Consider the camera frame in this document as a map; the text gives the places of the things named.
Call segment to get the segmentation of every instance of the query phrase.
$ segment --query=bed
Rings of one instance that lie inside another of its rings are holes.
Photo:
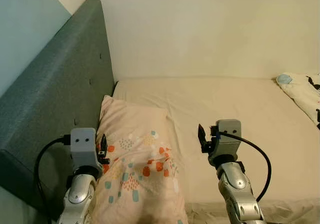
[[[198,124],[237,118],[242,135],[269,156],[271,185],[261,205],[268,221],[315,223],[319,217],[319,131],[273,80],[241,78],[113,79],[103,10],[87,0],[0,99],[0,185],[43,211],[33,179],[38,152],[74,127],[98,128],[104,95],[168,111],[172,156],[190,224],[229,223],[218,180],[201,153]],[[264,183],[261,156],[242,144],[239,159],[253,192]],[[40,178],[52,217],[63,209],[70,151],[55,146]]]
[[[267,220],[314,223],[319,218],[319,131],[274,80],[128,79],[117,84],[113,97],[168,110],[189,223],[228,223],[216,171],[201,153],[198,124],[209,133],[216,120],[230,118],[239,119],[242,136],[270,158],[271,184],[261,201]],[[265,160],[246,144],[238,156],[257,196],[267,176]]]

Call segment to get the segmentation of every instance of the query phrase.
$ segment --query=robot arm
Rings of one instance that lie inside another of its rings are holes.
[[[222,194],[231,224],[266,224],[264,216],[253,196],[249,178],[241,162],[236,162],[240,141],[220,136],[219,132],[232,133],[241,137],[241,123],[238,120],[219,120],[211,126],[211,142],[201,125],[198,138],[203,153],[208,153],[209,163],[216,168],[219,191]]]
[[[106,137],[102,137],[100,150],[96,150],[95,129],[77,128],[71,131],[70,145],[74,175],[57,224],[90,224],[96,206],[96,182],[103,173],[102,164],[110,162],[106,158]]]

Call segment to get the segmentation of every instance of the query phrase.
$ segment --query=pillow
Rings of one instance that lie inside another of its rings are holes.
[[[164,109],[104,97],[97,143],[105,134],[110,164],[97,184],[93,223],[188,223],[166,117]]]

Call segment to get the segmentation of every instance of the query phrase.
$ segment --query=upholstered headboard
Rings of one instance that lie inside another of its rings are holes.
[[[41,210],[33,179],[38,153],[74,127],[97,128],[103,96],[113,88],[101,2],[87,0],[0,99],[0,185]],[[39,170],[57,218],[72,173],[70,149],[51,147]]]

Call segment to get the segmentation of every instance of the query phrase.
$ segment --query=pillowcase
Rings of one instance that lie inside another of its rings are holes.
[[[96,187],[93,223],[188,223],[166,117],[164,109],[104,97],[96,140],[105,134],[110,164]]]

